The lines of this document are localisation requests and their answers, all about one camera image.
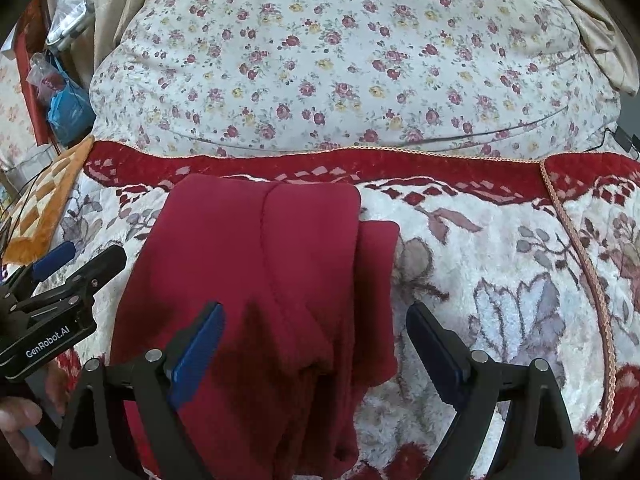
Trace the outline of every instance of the blue gripper pad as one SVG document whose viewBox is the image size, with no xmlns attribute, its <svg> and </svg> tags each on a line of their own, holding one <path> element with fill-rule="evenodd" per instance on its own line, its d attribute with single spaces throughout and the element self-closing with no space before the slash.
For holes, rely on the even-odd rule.
<svg viewBox="0 0 640 480">
<path fill-rule="evenodd" d="M 76 256 L 73 242 L 62 242 L 58 247 L 45 254 L 33 264 L 31 278 L 34 282 L 43 282 L 57 270 L 68 264 Z"/>
<path fill-rule="evenodd" d="M 178 410 L 193 399 L 225 329 L 225 311 L 216 303 L 184 350 L 171 375 L 169 402 Z"/>
</svg>

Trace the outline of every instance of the bed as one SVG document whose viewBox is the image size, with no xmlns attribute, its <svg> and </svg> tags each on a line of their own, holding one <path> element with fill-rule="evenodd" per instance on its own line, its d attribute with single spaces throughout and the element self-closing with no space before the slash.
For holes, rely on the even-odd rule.
<svg viewBox="0 0 640 480">
<path fill-rule="evenodd" d="M 98 331 L 59 359 L 72 382 L 87 359 L 109 360 L 118 301 L 136 257 L 167 192 L 193 173 L 350 183 L 362 197 L 362 219 L 400 226 L 392 275 L 398 374 L 370 390 L 356 412 L 360 457 L 343 478 L 418 478 L 452 419 L 406 336 L 404 313 L 414 300 L 497 360 L 547 359 L 580 452 L 596 444 L 616 449 L 638 419 L 640 166 L 612 153 L 542 162 L 383 148 L 167 158 L 98 140 L 53 241 L 71 240 L 76 260 L 46 286 L 63 283 L 113 243 L 128 261 L 96 295 Z M 495 412 L 473 478 L 487 471 L 503 417 Z M 142 456 L 153 469 L 148 450 Z"/>
<path fill-rule="evenodd" d="M 158 155 L 586 150 L 615 130 L 619 89 L 637 91 L 638 69 L 619 31 L 607 44 L 586 37 L 595 22 L 578 7 L 150 0 L 94 75 L 94 134 Z M 622 69 L 602 61 L 622 51 Z"/>
</svg>

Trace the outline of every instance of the black clamp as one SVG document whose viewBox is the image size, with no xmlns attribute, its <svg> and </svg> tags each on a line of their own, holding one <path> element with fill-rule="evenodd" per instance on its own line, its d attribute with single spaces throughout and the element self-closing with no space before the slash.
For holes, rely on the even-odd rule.
<svg viewBox="0 0 640 480">
<path fill-rule="evenodd" d="M 486 478 L 579 480 L 569 417 L 544 359 L 520 366 L 469 351 L 422 303 L 409 307 L 406 329 L 440 398 L 457 412 L 421 480 L 468 480 L 503 400 L 511 402 Z"/>
<path fill-rule="evenodd" d="M 92 334 L 94 294 L 127 261 L 113 245 L 69 276 L 64 285 L 31 297 L 33 268 L 18 270 L 0 286 L 0 377 L 18 383 Z"/>
<path fill-rule="evenodd" d="M 0 285 L 0 397 L 24 397 L 43 407 L 42 420 L 25 435 L 50 462 L 58 442 L 59 417 L 45 405 L 46 399 L 34 393 L 37 386 L 44 394 L 45 379 L 35 374 L 96 330 L 94 294 L 124 268 L 127 259 L 122 247 L 111 246 L 64 285 L 31 297 L 40 282 L 74 255 L 74 245 L 65 242 Z"/>
<path fill-rule="evenodd" d="M 147 479 L 124 401 L 135 401 L 164 480 L 212 480 L 176 411 L 196 392 L 222 338 L 225 313 L 209 303 L 164 350 L 131 361 L 82 368 L 56 448 L 54 480 Z"/>
</svg>

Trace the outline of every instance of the human hand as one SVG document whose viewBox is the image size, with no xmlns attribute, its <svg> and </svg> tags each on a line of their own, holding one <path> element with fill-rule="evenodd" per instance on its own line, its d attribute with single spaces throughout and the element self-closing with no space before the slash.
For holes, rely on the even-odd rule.
<svg viewBox="0 0 640 480">
<path fill-rule="evenodd" d="M 66 374 L 54 361 L 47 365 L 45 391 L 56 411 L 63 415 L 68 402 Z M 42 410 L 30 400 L 20 397 L 0 399 L 0 431 L 25 469 L 32 474 L 42 472 L 44 460 L 38 449 L 24 437 L 20 430 L 35 426 L 41 418 Z"/>
</svg>

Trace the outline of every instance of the red garment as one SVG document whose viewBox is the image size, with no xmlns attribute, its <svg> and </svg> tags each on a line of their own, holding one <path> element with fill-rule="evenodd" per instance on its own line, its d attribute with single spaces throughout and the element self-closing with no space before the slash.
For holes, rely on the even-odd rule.
<svg viewBox="0 0 640 480">
<path fill-rule="evenodd" d="M 354 410 L 397 368 L 398 226 L 359 212 L 345 184 L 193 175 L 169 194 L 120 301 L 111 362 L 163 348 L 207 301 L 225 307 L 210 373 L 180 410 L 216 478 L 336 478 L 355 464 Z"/>
</svg>

